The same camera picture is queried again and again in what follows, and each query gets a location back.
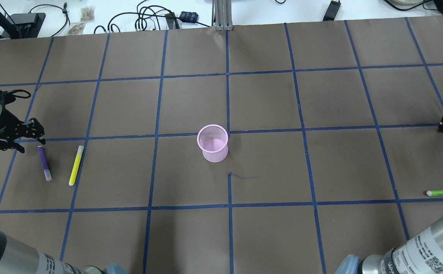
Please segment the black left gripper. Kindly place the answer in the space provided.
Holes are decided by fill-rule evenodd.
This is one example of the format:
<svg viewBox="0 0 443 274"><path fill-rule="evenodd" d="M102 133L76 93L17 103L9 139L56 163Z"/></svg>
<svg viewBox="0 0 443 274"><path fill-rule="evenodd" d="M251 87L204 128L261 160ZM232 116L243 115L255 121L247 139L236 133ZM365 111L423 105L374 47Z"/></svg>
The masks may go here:
<svg viewBox="0 0 443 274"><path fill-rule="evenodd" d="M46 145L44 138L45 130L36 118L30 118L26 123L22 123L14 114L0 105L0 150L7 151L13 149L21 154L25 153L25 148L16 139L25 137L35 139L42 145Z"/></svg>

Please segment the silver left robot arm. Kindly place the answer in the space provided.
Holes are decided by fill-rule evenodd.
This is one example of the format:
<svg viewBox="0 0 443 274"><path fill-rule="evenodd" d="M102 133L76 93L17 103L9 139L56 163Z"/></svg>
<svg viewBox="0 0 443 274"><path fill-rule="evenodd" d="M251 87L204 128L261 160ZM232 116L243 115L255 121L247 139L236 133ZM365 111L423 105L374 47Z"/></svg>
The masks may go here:
<svg viewBox="0 0 443 274"><path fill-rule="evenodd" d="M44 128L35 119L24 122L6 109L9 92L0 91L0 150L14 149L23 153L25 149L16 139L32 138L45 144ZM0 231L0 274L124 274L118 264L105 269L95 266L82 268L57 260L36 248L26 245Z"/></svg>

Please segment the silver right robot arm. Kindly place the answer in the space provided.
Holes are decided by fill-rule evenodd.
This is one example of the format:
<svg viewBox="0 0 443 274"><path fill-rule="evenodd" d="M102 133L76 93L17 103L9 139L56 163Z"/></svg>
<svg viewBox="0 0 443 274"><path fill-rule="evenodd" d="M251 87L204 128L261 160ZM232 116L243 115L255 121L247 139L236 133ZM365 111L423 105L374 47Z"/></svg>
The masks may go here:
<svg viewBox="0 0 443 274"><path fill-rule="evenodd" d="M389 127L378 130L390 172L395 203L406 241L392 245L385 255L361 259L348 255L338 274L443 274L443 216L411 235L411 216L430 213L443 202L443 123L430 127Z"/></svg>

